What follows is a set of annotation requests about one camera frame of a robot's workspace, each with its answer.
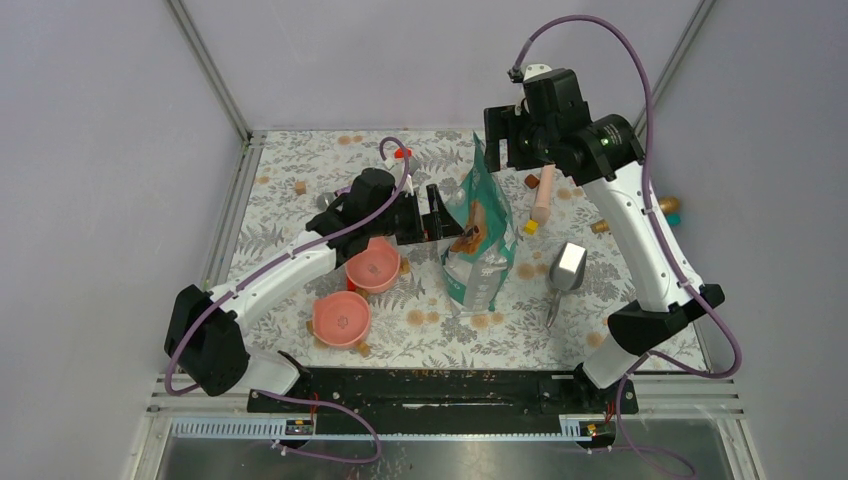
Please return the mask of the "black mounting base plate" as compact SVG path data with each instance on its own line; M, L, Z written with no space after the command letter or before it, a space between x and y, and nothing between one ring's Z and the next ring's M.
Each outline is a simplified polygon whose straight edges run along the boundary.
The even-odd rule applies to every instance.
M631 381L598 389L581 371L355 369L311 367L289 391L294 403L251 393L250 413L309 414L317 399L320 434L364 428L342 405L380 435L559 434L559 418L633 415L639 406Z

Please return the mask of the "yellow cube block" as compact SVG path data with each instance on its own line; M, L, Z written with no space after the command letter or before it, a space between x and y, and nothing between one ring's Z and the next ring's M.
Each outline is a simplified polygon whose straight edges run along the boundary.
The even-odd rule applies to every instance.
M539 224L534 220L528 220L524 226L524 232L528 235L534 235L539 228Z

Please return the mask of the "brown cube block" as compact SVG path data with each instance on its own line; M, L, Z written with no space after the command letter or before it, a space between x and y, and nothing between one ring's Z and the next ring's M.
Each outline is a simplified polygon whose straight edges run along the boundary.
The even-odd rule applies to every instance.
M530 174L525 177L524 183L529 189L535 189L540 184L540 179L535 175Z

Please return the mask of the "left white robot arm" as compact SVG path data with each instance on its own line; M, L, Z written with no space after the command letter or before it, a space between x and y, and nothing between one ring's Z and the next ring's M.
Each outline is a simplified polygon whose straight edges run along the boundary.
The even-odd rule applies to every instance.
M408 245L460 236L463 228L437 186L427 186L429 210L422 213L406 180L367 168L347 192L306 223L280 256L209 290L184 288L176 297L166 335L166 375L181 368L194 383L182 389L166 383L166 391L178 396L200 389L214 397L248 388L270 391L285 410L304 407L311 387L300 377L302 367L287 354L247 347L244 337L288 294L337 270L374 237L392 236L397 244Z

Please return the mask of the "floral table mat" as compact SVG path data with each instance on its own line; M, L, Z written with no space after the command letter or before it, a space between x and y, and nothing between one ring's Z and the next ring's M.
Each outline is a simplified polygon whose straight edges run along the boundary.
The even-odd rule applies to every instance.
M380 142L386 143L385 151ZM261 155L250 180L230 278L238 279L277 257L317 213L319 194L346 186L367 167L380 166L383 154L392 156L399 144L410 148L420 163L414 184L424 188L435 183L442 194L461 182L474 155L468 130L261 135ZM298 181L306 183L303 195L295 191ZM288 294L254 324L247 343L285 351L307 366L570 369L602 344L609 316L636 293L613 237L590 230L599 217L595 206L562 175L554 178L551 212L534 235L517 231L514 266L492 313L453 315L440 265L445 244L426 243L402 247L410 271L390 290L369 298L367 355L326 347L307 327L313 303L345 288L339 270ZM585 275L580 288L563 297L548 329L545 320L553 292L547 275L566 242L587 250Z

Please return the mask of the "gold toy microphone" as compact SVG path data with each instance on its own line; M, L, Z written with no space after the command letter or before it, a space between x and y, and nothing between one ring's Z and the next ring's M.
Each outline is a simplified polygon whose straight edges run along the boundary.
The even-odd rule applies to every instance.
M657 204L664 216L670 213L679 214L681 208L681 203L679 199L674 196L661 197L657 200ZM606 220L599 220L590 225L590 230L594 234L601 234L604 232L608 232L610 228Z

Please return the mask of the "red toy block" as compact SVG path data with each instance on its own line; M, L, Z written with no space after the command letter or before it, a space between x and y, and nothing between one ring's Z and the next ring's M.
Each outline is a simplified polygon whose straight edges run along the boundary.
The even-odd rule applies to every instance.
M405 157L411 157L412 151L408 148L399 148L394 152L394 158L402 160Z

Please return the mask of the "pink pet bowl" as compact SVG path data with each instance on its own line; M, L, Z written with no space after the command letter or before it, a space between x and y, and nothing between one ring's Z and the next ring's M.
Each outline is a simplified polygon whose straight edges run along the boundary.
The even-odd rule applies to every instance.
M379 294L395 285L400 266L401 256L394 245L386 237L374 237L345 264L345 273L355 287Z
M313 334L331 347L350 348L358 345L369 333L371 321L368 302L354 292L336 292L313 303Z

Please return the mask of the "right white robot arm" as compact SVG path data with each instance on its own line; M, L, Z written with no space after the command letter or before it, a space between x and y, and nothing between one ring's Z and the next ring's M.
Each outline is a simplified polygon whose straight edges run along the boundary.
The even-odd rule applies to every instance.
M484 111L488 170L553 165L571 178L606 220L635 288L635 300L610 316L609 336L580 365L583 378L573 386L577 405L597 412L641 357L725 296L687 262L663 216L651 215L658 202L642 181L645 152L631 124L617 114L592 119L569 69L534 64L509 76L523 98Z

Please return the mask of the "far pink pet bowl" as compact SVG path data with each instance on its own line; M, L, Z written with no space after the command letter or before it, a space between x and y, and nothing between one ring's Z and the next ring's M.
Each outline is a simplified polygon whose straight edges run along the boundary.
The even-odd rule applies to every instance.
M374 237L345 264L345 273L355 287L379 294L395 285L400 266L401 256L394 245L386 237Z

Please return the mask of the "near pink pet bowl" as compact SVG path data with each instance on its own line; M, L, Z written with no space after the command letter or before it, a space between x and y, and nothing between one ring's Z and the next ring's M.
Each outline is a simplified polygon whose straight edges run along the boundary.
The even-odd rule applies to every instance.
M368 302L354 292L336 292L313 303L313 334L331 347L350 348L358 345L369 333L371 321Z

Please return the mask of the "green pet food bag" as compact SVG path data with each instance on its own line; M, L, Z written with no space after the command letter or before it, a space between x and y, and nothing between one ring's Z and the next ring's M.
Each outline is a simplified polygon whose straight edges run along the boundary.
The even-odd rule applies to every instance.
M473 136L474 158L446 208L462 227L441 255L443 280L454 316L493 311L514 265L516 228L508 198L489 172L484 143Z

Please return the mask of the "purple glitter toy microphone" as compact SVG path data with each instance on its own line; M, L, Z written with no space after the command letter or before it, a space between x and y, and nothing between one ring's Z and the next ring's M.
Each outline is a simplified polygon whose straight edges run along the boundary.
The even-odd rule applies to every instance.
M325 193L319 194L316 198L316 201L315 201L316 207L320 211L325 211L328 208L330 208L331 205L336 200L338 200L343 194L344 194L344 191L332 191L332 192L325 192Z

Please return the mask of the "metal food scoop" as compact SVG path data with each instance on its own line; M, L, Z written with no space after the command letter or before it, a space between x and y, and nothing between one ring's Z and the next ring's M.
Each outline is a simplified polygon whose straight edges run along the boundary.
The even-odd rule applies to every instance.
M575 243L566 242L550 265L547 283L553 297L547 311L545 327L550 329L556 321L563 297L582 285L587 250Z

